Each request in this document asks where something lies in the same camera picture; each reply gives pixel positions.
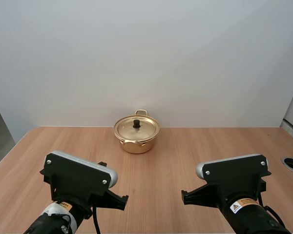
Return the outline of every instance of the motor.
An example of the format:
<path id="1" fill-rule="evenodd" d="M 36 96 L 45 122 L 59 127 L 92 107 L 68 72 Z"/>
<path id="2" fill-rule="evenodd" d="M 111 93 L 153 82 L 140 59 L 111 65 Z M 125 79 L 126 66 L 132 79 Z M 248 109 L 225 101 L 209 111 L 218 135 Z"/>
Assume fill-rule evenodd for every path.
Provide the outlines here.
<path id="1" fill-rule="evenodd" d="M 118 179 L 117 173 L 106 167 L 75 156 L 53 151 L 45 158 L 44 182 L 50 184 L 49 205 L 25 234 L 74 234 L 84 219 L 93 216 L 100 233 L 96 208 L 124 210 L 128 196 L 111 192 Z"/>
<path id="2" fill-rule="evenodd" d="M 196 174 L 207 184 L 189 193 L 182 190 L 185 205 L 218 208 L 237 234 L 290 234 L 280 217 L 263 206 L 266 183 L 261 177 L 271 175 L 263 155 L 200 163 Z"/>

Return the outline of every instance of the yellow label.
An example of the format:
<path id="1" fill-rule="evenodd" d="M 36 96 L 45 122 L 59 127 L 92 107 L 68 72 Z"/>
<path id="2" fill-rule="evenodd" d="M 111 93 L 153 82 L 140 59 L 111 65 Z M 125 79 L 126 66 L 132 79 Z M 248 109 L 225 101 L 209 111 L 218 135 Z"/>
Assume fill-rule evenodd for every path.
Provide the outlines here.
<path id="1" fill-rule="evenodd" d="M 241 210 L 243 207 L 248 206 L 248 205 L 257 205 L 259 206 L 259 204 L 254 201 L 251 198 L 243 198 L 240 200 L 237 200 L 235 203 L 233 203 L 230 206 L 230 209 L 233 211 L 233 213 L 237 213 L 239 210 Z"/>
<path id="2" fill-rule="evenodd" d="M 251 198 L 243 198 L 243 199 L 237 200 L 237 202 L 242 207 L 245 207 L 245 206 L 248 206 L 248 205 L 257 205 L 257 206 L 259 206 L 259 204 L 256 201 L 254 201 L 253 199 L 251 199 Z"/>
<path id="3" fill-rule="evenodd" d="M 67 202 L 61 202 L 59 205 L 64 207 L 67 211 L 70 211 L 70 209 L 73 207 L 71 204 Z"/>

